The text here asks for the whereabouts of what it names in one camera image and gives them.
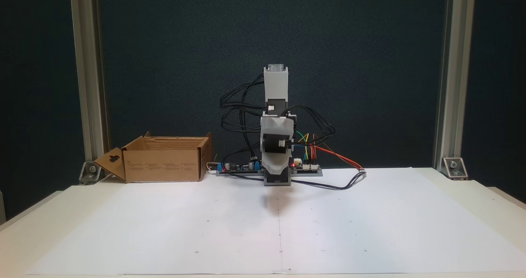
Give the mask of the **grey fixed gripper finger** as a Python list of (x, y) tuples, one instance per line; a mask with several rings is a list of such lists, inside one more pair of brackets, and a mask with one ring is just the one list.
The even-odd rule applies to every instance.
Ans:
[(291, 151), (285, 153), (263, 152), (263, 167), (271, 175), (280, 175), (284, 169), (288, 168)]

